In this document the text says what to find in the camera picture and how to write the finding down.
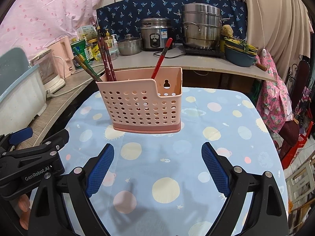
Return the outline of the person's left hand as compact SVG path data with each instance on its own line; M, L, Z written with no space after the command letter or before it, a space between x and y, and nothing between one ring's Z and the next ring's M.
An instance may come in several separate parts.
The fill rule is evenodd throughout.
M30 206L31 204L27 195L22 195L18 198L18 207L21 210L20 225L25 230L28 230L29 227L29 218L31 214Z

